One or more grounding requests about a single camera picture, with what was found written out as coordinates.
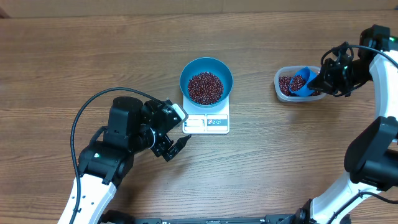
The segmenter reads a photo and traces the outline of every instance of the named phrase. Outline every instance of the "wood grain surface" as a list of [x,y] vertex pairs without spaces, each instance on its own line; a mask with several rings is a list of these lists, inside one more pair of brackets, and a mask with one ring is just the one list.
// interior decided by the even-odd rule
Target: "wood grain surface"
[[[141,218],[294,213],[343,173],[346,148],[373,121],[374,92],[369,83],[349,98],[280,103],[276,71],[319,66],[373,24],[398,35],[397,21],[395,11],[0,20],[0,223],[57,222],[74,178],[70,128],[90,96],[126,86],[182,103],[180,72],[204,56],[233,73],[231,132],[194,135],[168,163],[138,154],[108,208]],[[78,123],[77,154],[119,95],[145,100],[95,100]],[[354,223],[397,223],[396,211],[371,198],[351,214]]]

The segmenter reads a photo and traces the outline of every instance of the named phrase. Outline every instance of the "kitchen scale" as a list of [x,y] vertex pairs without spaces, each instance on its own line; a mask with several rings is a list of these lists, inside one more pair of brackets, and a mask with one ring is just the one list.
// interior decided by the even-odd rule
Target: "kitchen scale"
[[229,133],[229,96],[211,108],[196,106],[183,96],[182,107],[188,113],[188,119],[182,124],[185,134]]

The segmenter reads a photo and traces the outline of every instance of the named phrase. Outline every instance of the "black cable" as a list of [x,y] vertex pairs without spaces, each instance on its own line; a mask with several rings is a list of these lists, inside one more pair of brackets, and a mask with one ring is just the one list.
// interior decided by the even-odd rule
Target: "black cable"
[[377,199],[379,199],[379,200],[382,200],[383,202],[387,202],[387,203],[390,203],[390,204],[393,204],[393,205],[398,205],[398,201],[389,200],[389,199],[387,199],[387,198],[385,198],[385,197],[382,197],[382,196],[380,196],[380,195],[378,195],[378,194],[375,194],[375,193],[372,193],[372,192],[360,192],[360,193],[356,194],[353,198],[351,198],[351,199],[350,199],[345,205],[343,205],[339,210],[337,210],[337,212],[335,212],[335,213],[333,214],[333,216],[329,219],[329,221],[328,221],[327,224],[331,224],[331,223],[333,222],[333,220],[334,220],[335,218],[337,218],[337,216],[338,216],[341,212],[344,211],[344,209],[346,209],[349,205],[351,205],[353,202],[355,202],[356,199],[358,199],[358,198],[360,198],[360,197],[362,198],[363,195],[370,195],[370,196],[373,196],[373,197],[375,197],[375,198],[377,198]]
[[118,90],[122,90],[122,91],[130,91],[133,93],[137,93],[140,94],[142,96],[145,96],[151,100],[154,100],[160,104],[163,103],[163,101],[158,100],[157,98],[154,98],[153,96],[150,96],[146,93],[143,93],[141,91],[132,89],[132,88],[125,88],[125,87],[114,87],[114,88],[108,88],[107,90],[103,90],[97,94],[95,94],[94,96],[92,96],[89,100],[87,100],[87,102],[80,108],[79,112],[77,113],[75,120],[73,122],[72,125],[72,130],[70,131],[70,152],[72,154],[72,162],[73,162],[73,168],[75,169],[75,175],[76,175],[76,186],[77,186],[77,196],[76,196],[76,204],[75,204],[75,208],[73,209],[73,214],[72,217],[69,221],[69,224],[73,224],[73,222],[75,221],[76,218],[76,214],[78,212],[79,209],[79,204],[80,204],[80,195],[81,195],[81,183],[80,183],[80,176],[79,176],[79,171],[77,168],[77,161],[76,161],[76,154],[75,154],[75,130],[76,130],[76,125],[77,125],[77,121],[79,120],[80,115],[82,114],[82,112],[84,111],[84,109],[88,106],[89,103],[91,103],[93,100],[95,100],[95,98],[111,92],[111,91],[118,91]]
[[366,46],[362,46],[362,45],[346,45],[346,46],[339,46],[339,47],[334,47],[330,50],[328,50],[321,58],[321,65],[323,65],[323,61],[325,59],[325,57],[330,54],[331,52],[334,52],[336,50],[341,50],[341,49],[350,49],[351,54],[352,54],[352,59],[354,59],[354,54],[353,54],[353,49],[352,48],[357,48],[357,49],[365,49],[365,50],[370,50],[376,54],[382,55],[383,57],[385,57],[387,60],[389,60],[395,67],[398,68],[398,62],[396,62],[394,59],[392,59],[390,56],[388,56],[386,53],[380,51],[380,50],[376,50],[373,49],[371,47],[366,47]]

